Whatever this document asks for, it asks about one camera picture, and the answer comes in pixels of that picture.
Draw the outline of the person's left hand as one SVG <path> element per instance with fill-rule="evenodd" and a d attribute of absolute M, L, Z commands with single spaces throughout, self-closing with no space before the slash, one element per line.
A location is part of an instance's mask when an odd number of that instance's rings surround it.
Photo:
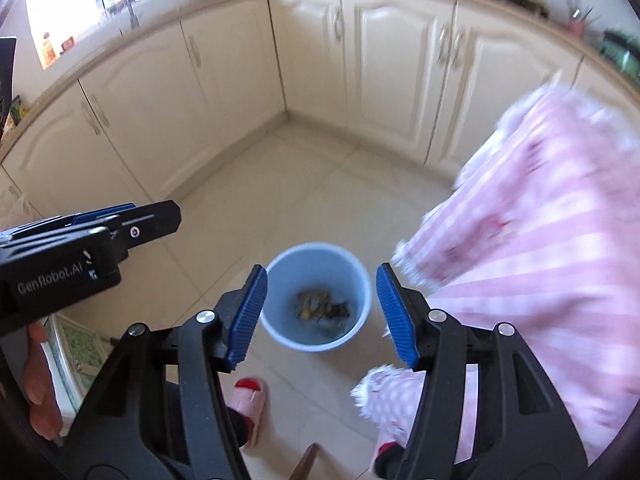
<path fill-rule="evenodd" d="M 28 355 L 24 366 L 24 388 L 29 402 L 32 429 L 49 441 L 57 438 L 63 428 L 60 408 L 55 400 L 54 383 L 42 345 L 48 336 L 39 322 L 29 324 Z"/>

